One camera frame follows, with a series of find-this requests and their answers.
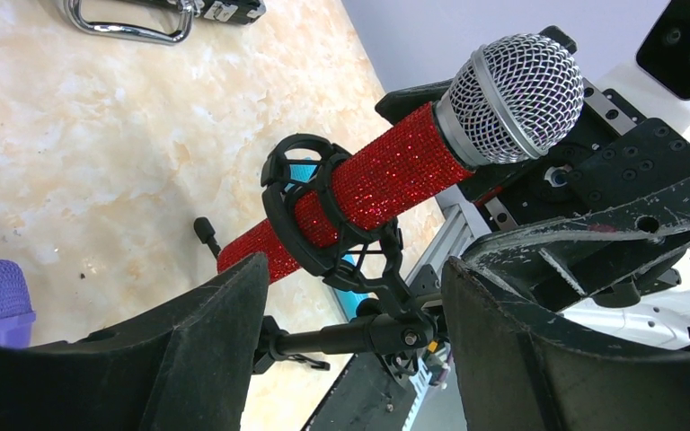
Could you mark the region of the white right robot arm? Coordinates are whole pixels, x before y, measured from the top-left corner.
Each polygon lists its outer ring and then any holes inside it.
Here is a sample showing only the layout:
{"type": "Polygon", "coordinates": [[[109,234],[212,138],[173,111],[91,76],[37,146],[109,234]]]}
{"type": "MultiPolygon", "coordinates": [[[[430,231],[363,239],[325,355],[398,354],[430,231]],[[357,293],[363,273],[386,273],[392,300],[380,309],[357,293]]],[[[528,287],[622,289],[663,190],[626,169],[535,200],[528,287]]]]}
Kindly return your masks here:
{"type": "Polygon", "coordinates": [[[596,87],[574,51],[556,27],[508,36],[377,109],[396,123],[428,102],[473,170],[457,208],[489,219],[463,253],[483,280],[593,330],[690,347],[690,132],[628,85],[596,87]]]}

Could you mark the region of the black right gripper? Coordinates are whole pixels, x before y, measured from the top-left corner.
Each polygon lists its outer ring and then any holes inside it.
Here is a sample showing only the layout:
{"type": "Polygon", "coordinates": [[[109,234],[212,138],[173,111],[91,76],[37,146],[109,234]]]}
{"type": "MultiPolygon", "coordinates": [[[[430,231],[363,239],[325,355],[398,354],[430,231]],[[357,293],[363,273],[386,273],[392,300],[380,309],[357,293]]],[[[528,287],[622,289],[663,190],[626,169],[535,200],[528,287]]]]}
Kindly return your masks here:
{"type": "Polygon", "coordinates": [[[464,263],[554,312],[690,247],[690,140],[584,79],[574,51],[555,26],[508,36],[376,105],[391,123],[426,102],[457,115],[479,165],[460,195],[495,231],[532,224],[475,241],[464,263]],[[539,223],[557,217],[571,219],[539,223]]]}

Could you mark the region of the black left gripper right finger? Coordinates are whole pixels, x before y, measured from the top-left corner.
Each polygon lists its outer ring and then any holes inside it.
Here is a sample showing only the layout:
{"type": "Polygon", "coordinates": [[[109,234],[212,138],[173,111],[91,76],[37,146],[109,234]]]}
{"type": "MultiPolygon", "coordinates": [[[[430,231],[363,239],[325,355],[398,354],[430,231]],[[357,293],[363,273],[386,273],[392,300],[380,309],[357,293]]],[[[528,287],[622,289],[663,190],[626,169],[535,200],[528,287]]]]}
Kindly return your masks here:
{"type": "Polygon", "coordinates": [[[690,430],[690,351],[594,331],[449,259],[441,290],[471,430],[690,430]]]}

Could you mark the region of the red glitter microphone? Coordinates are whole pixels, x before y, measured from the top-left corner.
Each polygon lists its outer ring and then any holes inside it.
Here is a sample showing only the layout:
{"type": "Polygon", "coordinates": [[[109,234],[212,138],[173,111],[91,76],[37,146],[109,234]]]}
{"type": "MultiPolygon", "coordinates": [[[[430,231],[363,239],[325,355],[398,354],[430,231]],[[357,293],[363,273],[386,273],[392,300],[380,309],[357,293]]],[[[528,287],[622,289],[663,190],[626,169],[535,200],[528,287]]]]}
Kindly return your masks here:
{"type": "Polygon", "coordinates": [[[319,170],[303,190],[292,224],[265,220],[217,256],[225,271],[263,253],[278,281],[301,264],[285,233],[300,233],[315,251],[347,232],[368,233],[482,166],[546,155],[576,125],[584,85],[572,54],[556,40],[523,33],[476,49],[438,101],[427,102],[358,152],[319,170]]]}

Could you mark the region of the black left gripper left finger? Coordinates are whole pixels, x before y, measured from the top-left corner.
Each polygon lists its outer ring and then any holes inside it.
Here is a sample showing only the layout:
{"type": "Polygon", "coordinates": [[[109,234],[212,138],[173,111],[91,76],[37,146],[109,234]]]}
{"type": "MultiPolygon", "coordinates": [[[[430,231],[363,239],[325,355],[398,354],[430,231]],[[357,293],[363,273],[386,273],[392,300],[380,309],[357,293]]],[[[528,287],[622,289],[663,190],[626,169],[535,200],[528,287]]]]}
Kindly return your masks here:
{"type": "Polygon", "coordinates": [[[0,430],[236,430],[267,300],[264,255],[74,343],[0,347],[0,430]]]}

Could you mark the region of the shock mount tripod mic stand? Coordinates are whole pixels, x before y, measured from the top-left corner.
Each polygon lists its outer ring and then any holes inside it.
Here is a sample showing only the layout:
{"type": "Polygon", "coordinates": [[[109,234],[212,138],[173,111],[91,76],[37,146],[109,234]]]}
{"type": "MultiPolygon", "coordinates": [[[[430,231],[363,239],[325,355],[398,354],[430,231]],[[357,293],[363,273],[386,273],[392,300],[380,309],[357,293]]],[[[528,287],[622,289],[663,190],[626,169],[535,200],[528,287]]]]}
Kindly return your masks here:
{"type": "Polygon", "coordinates": [[[333,171],[350,157],[347,150],[323,137],[295,134],[281,140],[262,167],[262,201],[271,231],[293,262],[327,286],[370,297],[357,306],[349,322],[318,331],[290,334],[273,317],[264,317],[254,374],[264,374],[285,360],[328,370],[327,363],[310,358],[312,353],[372,353],[399,381],[420,370],[420,351],[438,334],[437,316],[425,309],[425,298],[413,292],[399,273],[403,238],[397,220],[364,230],[347,220],[335,200],[333,171]],[[295,205],[307,191],[323,204],[326,218],[338,230],[332,246],[308,241],[303,223],[295,219],[295,205]]]}

